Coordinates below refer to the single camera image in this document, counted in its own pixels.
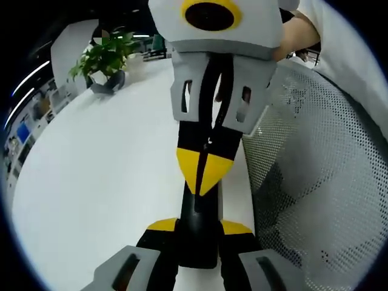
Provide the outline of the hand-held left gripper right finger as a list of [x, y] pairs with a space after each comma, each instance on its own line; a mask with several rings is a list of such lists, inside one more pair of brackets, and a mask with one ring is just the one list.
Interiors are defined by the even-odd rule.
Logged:
[[302, 290], [302, 271], [272, 249], [263, 249], [243, 224], [222, 220], [221, 277], [226, 290]]

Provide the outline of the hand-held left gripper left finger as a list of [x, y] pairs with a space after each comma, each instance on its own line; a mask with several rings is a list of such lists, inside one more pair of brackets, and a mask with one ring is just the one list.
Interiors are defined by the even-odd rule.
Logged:
[[173, 290], [178, 222], [169, 218], [149, 225], [135, 246], [125, 246], [97, 267], [83, 290]]

